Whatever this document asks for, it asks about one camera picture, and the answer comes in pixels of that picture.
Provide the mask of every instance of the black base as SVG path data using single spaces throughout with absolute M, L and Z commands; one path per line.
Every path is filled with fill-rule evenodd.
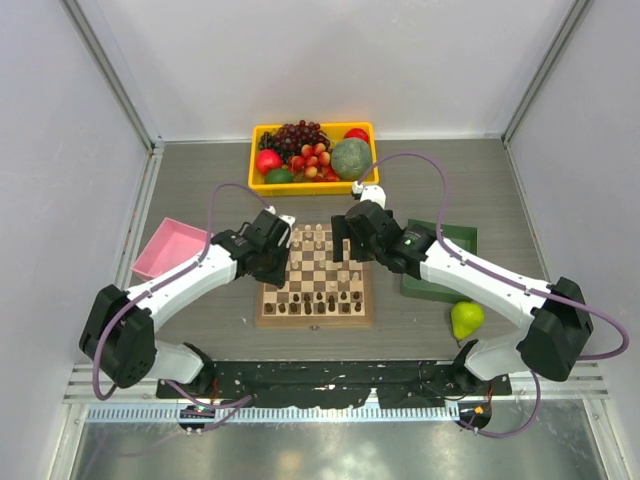
M 433 360 L 212 362 L 211 367 L 218 378 L 220 398 L 233 401 L 253 395 L 250 406 L 263 408 L 357 407 L 364 404 L 372 388 L 377 388 L 380 408 L 437 407 L 446 399 L 485 395 L 489 388 L 488 382 L 478 382 L 465 391 L 452 381 L 457 366 L 437 365 Z M 211 395 L 214 378 L 198 396 Z M 156 395 L 180 397 L 168 385 L 160 384 Z M 511 395 L 509 380 L 493 382 L 493 395 Z

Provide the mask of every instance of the grapes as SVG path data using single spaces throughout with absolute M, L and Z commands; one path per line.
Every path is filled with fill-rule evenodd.
M 316 145 L 328 140 L 320 135 L 323 133 L 319 123 L 300 120 L 297 124 L 285 123 L 276 132 L 267 132 L 260 138 L 258 146 L 261 150 L 270 148 L 275 150 L 286 163 L 292 156 L 300 155 L 304 145 Z

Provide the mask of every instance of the green melon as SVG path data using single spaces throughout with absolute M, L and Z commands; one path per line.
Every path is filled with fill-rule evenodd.
M 359 138 L 345 138 L 331 153 L 331 167 L 343 180 L 358 180 L 371 163 L 371 147 Z

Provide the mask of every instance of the red apple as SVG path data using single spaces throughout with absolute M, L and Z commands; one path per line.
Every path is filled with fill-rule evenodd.
M 282 166 L 282 159 L 273 150 L 262 150 L 256 156 L 256 168 L 258 171 L 266 175 L 274 168 L 280 168 Z
M 318 144 L 316 144 L 315 148 L 313 149 L 313 154 L 315 156 L 319 157 L 320 154 L 322 152 L 326 152 L 326 150 L 327 150 L 327 147 L 325 146 L 324 143 L 318 143 Z
M 307 167 L 304 169 L 304 176 L 307 178 L 313 178 L 318 174 L 318 169 L 316 167 Z
M 365 132 L 361 128 L 352 128 L 344 135 L 344 138 L 354 138 L 354 137 L 369 143 L 369 135 L 367 134 L 367 132 Z
M 318 162 L 320 162 L 320 165 L 322 165 L 323 167 L 326 167 L 326 166 L 330 165 L 331 164 L 331 155 L 329 154 L 329 152 L 320 153 L 320 155 L 318 155 Z
M 311 155 L 313 155 L 313 147 L 311 145 L 303 145 L 302 149 L 300 150 L 300 155 L 302 155 L 304 158 L 311 157 Z
M 293 170 L 296 172 L 299 172 L 304 168 L 305 161 L 304 161 L 304 158 L 302 158 L 300 155 L 296 155 L 295 157 L 291 158 L 290 163 Z

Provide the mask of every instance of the wooden chessboard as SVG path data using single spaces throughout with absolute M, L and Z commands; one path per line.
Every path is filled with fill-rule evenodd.
M 286 283 L 278 289 L 260 284 L 256 325 L 259 327 L 368 327 L 373 324 L 371 269 L 350 260 L 334 263 L 331 225 L 294 227 Z

